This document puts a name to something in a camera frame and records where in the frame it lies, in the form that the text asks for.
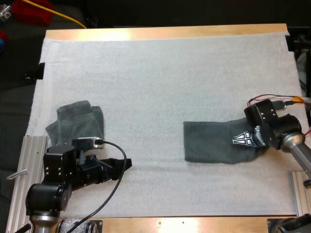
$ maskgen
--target white towel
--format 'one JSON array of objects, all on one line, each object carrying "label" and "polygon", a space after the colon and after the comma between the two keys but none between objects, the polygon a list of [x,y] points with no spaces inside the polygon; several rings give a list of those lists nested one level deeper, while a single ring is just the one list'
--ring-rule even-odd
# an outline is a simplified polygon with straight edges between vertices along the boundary
[{"label": "white towel", "polygon": [[[300,95],[285,33],[119,42],[45,39],[28,135],[46,135],[56,109],[79,100],[101,107],[105,139],[133,161],[115,196],[97,216],[295,214],[290,154],[270,149],[250,163],[184,161],[183,121],[244,117],[259,94]],[[296,116],[306,131],[302,105]],[[107,146],[101,158],[121,158]],[[64,217],[84,217],[116,182],[73,192]]]}]

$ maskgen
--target yellow cable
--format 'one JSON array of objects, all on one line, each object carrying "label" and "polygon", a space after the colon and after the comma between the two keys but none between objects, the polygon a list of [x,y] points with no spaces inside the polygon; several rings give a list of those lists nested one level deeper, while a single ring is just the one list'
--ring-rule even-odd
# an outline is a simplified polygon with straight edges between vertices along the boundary
[{"label": "yellow cable", "polygon": [[46,11],[49,11],[49,12],[55,14],[55,15],[64,17],[64,18],[66,18],[66,19],[69,19],[69,20],[71,20],[71,21],[73,21],[73,22],[79,24],[81,27],[83,27],[83,28],[86,29],[86,26],[84,26],[82,23],[80,23],[79,21],[75,20],[74,18],[71,18],[71,17],[69,17],[69,16],[63,15],[63,14],[57,12],[57,11],[51,10],[51,9],[46,8],[46,7],[44,7],[44,6],[38,5],[38,4],[36,4],[36,3],[32,2],[32,1],[29,1],[29,0],[23,0],[23,1],[26,2],[26,3],[28,3],[28,4],[30,4],[30,5],[32,5],[32,6],[39,7],[39,8],[41,8],[41,9],[46,10]]}]

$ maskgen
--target robotic arm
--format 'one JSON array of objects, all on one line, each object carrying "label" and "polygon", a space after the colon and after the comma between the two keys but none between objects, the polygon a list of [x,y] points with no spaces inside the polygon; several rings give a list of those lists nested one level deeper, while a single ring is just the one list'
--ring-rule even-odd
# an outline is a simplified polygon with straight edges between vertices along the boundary
[{"label": "robotic arm", "polygon": [[[290,114],[278,117],[270,100],[257,102],[244,109],[248,123],[253,130],[243,132],[233,138],[233,144],[252,147],[273,147],[289,152],[306,174],[311,177],[311,149],[305,144],[298,119]],[[311,188],[311,181],[304,181]],[[311,215],[280,221],[269,232],[310,233]]]},{"label": "robotic arm", "polygon": [[97,137],[72,140],[71,145],[53,146],[44,154],[44,180],[33,184],[26,197],[26,215],[34,233],[51,233],[64,211],[71,192],[93,183],[118,180],[123,169],[132,166],[131,159],[102,159],[84,152],[103,148]]}]

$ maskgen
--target gray sock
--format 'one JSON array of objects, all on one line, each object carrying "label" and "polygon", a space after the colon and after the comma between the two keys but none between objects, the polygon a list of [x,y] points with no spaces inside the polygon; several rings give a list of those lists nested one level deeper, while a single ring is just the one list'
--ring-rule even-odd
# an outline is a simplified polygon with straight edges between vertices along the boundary
[{"label": "gray sock", "polygon": [[46,128],[53,145],[79,137],[104,137],[104,117],[99,106],[79,101],[57,109],[57,121]]},{"label": "gray sock", "polygon": [[256,159],[265,149],[232,144],[232,138],[251,130],[246,118],[227,122],[184,122],[185,160],[236,164]]},{"label": "gray sock", "polygon": [[104,139],[104,116],[102,109],[100,106],[92,106],[93,114],[95,116],[95,119],[97,120],[97,123],[99,125],[99,129],[103,135],[102,139]]}]

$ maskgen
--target table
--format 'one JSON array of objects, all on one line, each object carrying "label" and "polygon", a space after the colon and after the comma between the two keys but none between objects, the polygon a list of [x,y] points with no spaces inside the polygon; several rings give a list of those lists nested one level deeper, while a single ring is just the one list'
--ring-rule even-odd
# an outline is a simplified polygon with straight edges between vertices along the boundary
[{"label": "table", "polygon": [[[286,24],[163,28],[49,30],[46,38],[76,41],[126,41],[180,37],[248,35],[287,31]],[[268,218],[289,216],[208,216],[102,218],[105,233],[267,233]]]}]

